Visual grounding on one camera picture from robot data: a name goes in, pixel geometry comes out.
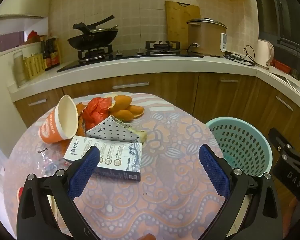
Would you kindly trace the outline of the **wooden cutting board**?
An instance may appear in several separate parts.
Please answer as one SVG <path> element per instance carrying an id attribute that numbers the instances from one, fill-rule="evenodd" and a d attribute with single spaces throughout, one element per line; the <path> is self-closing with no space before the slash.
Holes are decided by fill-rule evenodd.
<path id="1" fill-rule="evenodd" d="M 196 5 L 165 1 L 165 12 L 167 40 L 178 41 L 181 49 L 187 49 L 187 21 L 200 18 L 200 8 Z"/>

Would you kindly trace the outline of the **orange paper cup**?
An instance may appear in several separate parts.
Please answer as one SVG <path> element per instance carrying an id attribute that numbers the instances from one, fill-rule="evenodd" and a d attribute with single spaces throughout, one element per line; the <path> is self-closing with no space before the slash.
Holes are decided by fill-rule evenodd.
<path id="1" fill-rule="evenodd" d="M 72 98 L 64 95 L 41 125 L 38 134 L 46 144 L 71 139 L 78 129 L 78 111 Z"/>

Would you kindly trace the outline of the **yellow woven basket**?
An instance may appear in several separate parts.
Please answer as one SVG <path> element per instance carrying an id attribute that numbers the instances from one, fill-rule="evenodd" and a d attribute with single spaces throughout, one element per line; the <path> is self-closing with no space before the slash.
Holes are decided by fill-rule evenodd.
<path id="1" fill-rule="evenodd" d="M 29 79 L 34 79 L 45 71 L 42 54 L 31 55 L 24 57 L 25 69 Z"/>

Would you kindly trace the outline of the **milk carton box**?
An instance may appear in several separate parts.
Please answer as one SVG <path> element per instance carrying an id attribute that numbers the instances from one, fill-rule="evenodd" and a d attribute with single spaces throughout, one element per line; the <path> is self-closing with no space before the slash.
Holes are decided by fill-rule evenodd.
<path id="1" fill-rule="evenodd" d="M 121 180 L 141 180 L 141 143 L 74 136 L 64 159 L 68 162 L 81 159 L 92 146 L 100 152 L 100 161 L 95 168 L 97 175 Z"/>

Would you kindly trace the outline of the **grey cylindrical canister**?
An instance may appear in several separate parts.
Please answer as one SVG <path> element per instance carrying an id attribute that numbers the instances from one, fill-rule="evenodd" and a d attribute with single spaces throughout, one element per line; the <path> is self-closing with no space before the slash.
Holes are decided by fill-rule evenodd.
<path id="1" fill-rule="evenodd" d="M 29 80 L 25 69 L 25 62 L 22 51 L 18 51 L 13 54 L 13 75 L 17 87 L 23 86 Z"/>

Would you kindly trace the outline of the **teal plastic waste basket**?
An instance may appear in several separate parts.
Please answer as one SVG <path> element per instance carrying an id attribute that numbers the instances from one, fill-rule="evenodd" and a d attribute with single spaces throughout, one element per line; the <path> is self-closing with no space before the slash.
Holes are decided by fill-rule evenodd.
<path id="1" fill-rule="evenodd" d="M 270 172 L 273 164 L 271 147 L 254 126 L 228 116 L 214 118 L 206 126 L 232 168 L 240 168 L 246 175 L 258 177 Z"/>

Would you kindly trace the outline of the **red plastic bag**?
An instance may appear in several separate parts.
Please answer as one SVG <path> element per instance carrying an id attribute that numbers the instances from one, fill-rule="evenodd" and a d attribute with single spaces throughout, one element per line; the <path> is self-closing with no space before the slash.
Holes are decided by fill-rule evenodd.
<path id="1" fill-rule="evenodd" d="M 83 110 L 82 118 L 85 124 L 85 130 L 88 131 L 101 123 L 109 116 L 111 107 L 111 97 L 93 98 Z"/>

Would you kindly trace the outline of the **pink electric kettle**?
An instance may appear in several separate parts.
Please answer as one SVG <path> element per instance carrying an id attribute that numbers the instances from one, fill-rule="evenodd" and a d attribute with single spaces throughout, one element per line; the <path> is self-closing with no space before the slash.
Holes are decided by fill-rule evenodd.
<path id="1" fill-rule="evenodd" d="M 270 63 L 274 58 L 274 46 L 266 40 L 258 40 L 256 47 L 255 62 L 264 69 L 269 69 Z"/>

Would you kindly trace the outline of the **polka dot paper wrapper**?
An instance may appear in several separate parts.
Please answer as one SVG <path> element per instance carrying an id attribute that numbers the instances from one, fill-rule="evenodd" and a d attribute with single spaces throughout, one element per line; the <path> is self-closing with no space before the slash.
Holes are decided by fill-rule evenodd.
<path id="1" fill-rule="evenodd" d="M 123 121 L 109 116 L 92 129 L 86 131 L 87 137 L 122 141 L 122 142 L 135 142 L 143 144 L 147 139 L 147 133 L 145 131 L 138 131 L 134 129 L 130 123 L 124 123 Z"/>

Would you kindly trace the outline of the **black gas stove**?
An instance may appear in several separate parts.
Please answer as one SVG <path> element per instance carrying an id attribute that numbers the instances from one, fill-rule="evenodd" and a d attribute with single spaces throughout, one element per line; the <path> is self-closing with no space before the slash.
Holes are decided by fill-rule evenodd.
<path id="1" fill-rule="evenodd" d="M 100 62 L 153 56 L 204 57 L 203 54 L 191 52 L 189 48 L 181 49 L 179 41 L 146 41 L 145 48 L 116 51 L 113 51 L 113 46 L 110 44 L 99 49 L 79 51 L 77 61 L 62 67 L 57 72 L 60 73 Z"/>

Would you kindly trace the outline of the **dark sauce bottle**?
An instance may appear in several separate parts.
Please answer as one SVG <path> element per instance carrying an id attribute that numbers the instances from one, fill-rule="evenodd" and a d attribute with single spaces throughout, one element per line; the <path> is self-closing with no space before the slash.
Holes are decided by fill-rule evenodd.
<path id="1" fill-rule="evenodd" d="M 51 56 L 46 48 L 45 40 L 43 37 L 40 39 L 40 43 L 41 43 L 41 53 L 42 53 L 42 58 L 44 63 L 44 69 L 48 69 L 51 67 Z"/>

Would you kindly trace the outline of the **black wok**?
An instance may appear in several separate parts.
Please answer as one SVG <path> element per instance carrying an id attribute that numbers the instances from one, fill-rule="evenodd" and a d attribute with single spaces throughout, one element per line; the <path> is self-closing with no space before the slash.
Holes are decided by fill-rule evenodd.
<path id="1" fill-rule="evenodd" d="M 93 24 L 86 25 L 85 23 L 75 23 L 72 28 L 79 30 L 82 34 L 71 37 L 68 39 L 68 43 L 72 48 L 77 50 L 92 50 L 102 48 L 109 45 L 117 36 L 118 25 L 111 28 L 97 28 L 97 26 L 109 22 L 115 18 L 111 15 L 101 21 Z"/>

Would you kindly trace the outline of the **brown rice cooker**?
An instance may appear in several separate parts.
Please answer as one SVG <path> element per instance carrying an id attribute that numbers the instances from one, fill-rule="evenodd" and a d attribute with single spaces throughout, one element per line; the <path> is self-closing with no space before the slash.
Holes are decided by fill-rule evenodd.
<path id="1" fill-rule="evenodd" d="M 221 33 L 226 33 L 227 26 L 210 19 L 198 18 L 187 21 L 188 51 L 207 56 L 223 56 L 220 50 Z"/>

